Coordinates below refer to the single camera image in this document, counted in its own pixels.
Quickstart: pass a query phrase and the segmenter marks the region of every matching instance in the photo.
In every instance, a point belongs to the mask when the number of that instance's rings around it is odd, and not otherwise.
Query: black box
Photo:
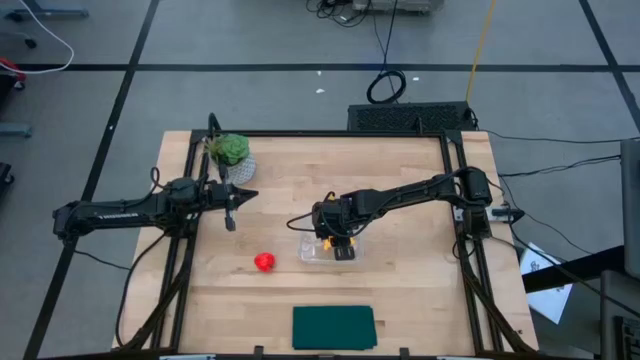
[[[347,130],[419,131],[475,130],[466,101],[349,106]]]

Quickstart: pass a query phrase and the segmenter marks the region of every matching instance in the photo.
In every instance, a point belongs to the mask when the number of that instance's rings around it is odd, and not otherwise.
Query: clear plastic container
[[[307,217],[300,221],[300,227],[312,229],[311,218]],[[353,250],[355,258],[353,260],[336,260],[333,248],[324,249],[324,243],[316,238],[316,234],[308,231],[300,232],[300,243],[298,244],[298,257],[307,264],[324,265],[354,265],[358,264],[364,257],[364,246],[361,236],[355,237]]]

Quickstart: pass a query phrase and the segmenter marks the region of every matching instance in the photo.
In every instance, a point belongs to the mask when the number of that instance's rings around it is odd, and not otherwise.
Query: transparent tray
[[[333,248],[325,250],[324,243],[316,238],[315,233],[300,232],[300,234],[298,257],[307,264],[353,265],[359,263],[364,257],[364,246],[360,236],[355,237],[356,243],[353,246],[355,258],[337,261],[333,255]]]

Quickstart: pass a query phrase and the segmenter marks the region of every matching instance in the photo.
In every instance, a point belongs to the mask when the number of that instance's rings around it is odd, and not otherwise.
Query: black floor stripe
[[[102,140],[100,141],[100,146],[98,147],[98,152],[93,162],[93,166],[91,167],[87,184],[85,185],[84,191],[82,193],[82,200],[91,201],[91,199],[93,198],[93,194],[95,193],[104,161],[107,158],[107,151],[109,149],[109,145],[111,144],[113,133],[115,132],[116,125],[118,124],[122,108],[124,106],[129,88],[131,86],[131,81],[133,80],[133,75],[135,74],[135,67],[140,61],[142,49],[144,48],[147,36],[149,35],[149,29],[151,28],[151,23],[153,22],[156,10],[158,9],[158,2],[159,0],[152,0],[149,4],[149,8],[147,9],[147,15],[145,16],[144,23],[142,24],[142,28],[140,29],[140,33],[138,35],[133,53],[131,54],[131,58],[124,75],[122,85],[120,85],[120,90],[118,91],[118,95],[116,96],[115,102],[113,104],[113,109],[111,110],[111,115],[109,116],[109,121],[107,123],[107,126],[105,127],[105,132],[102,136]],[[49,289],[47,290],[47,294],[45,295],[44,303],[42,304],[42,308],[40,309],[40,313],[38,314],[38,319],[36,320],[33,332],[31,333],[31,337],[29,338],[29,343],[24,353],[25,359],[35,359],[40,352],[42,342],[44,341],[44,337],[47,333],[47,328],[51,321],[51,317],[53,316],[53,311],[55,310],[58,297],[60,296],[60,291],[62,290],[62,286],[64,284],[64,279],[67,276],[69,266],[71,265],[76,242],[77,239],[75,241],[72,241],[68,246],[65,246],[62,251],[62,255],[60,255],[58,265],[56,266],[56,270],[53,273],[53,278],[51,279]]]
[[[624,99],[624,102],[627,104],[627,108],[629,108],[629,112],[631,113],[631,117],[633,121],[636,123],[636,127],[640,130],[640,108],[638,108],[638,103],[636,102],[635,96],[633,92],[629,88],[629,84],[627,84],[627,80],[624,78],[623,71],[625,67],[619,66],[616,61],[609,44],[607,43],[607,39],[604,37],[604,33],[598,24],[598,20],[591,9],[591,5],[587,0],[579,0],[580,6],[582,7],[582,11],[584,11],[585,16],[587,17],[587,21],[589,22],[589,26],[591,26],[591,30],[593,31],[593,35],[600,46],[600,50],[602,50],[602,54],[604,58],[607,60],[607,64],[611,68],[611,73],[613,74],[613,78],[616,80],[618,84],[618,89],[620,89],[620,94]]]
[[[367,63],[316,63],[316,64],[139,64],[135,71],[166,72],[252,72],[252,71],[379,71],[382,64]],[[19,64],[23,70],[38,71],[60,67],[62,64]],[[388,64],[389,69],[429,72],[468,72],[470,64]],[[640,65],[619,66],[622,72],[640,72]],[[128,64],[74,64],[66,71],[127,71]],[[478,65],[478,72],[523,73],[592,73],[610,72],[609,65]]]

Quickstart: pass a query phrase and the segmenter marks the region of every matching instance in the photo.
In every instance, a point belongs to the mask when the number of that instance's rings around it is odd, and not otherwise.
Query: red ball
[[[256,264],[256,267],[258,267],[258,270],[262,272],[270,272],[276,264],[276,257],[270,253],[262,253],[256,255],[253,262]]]

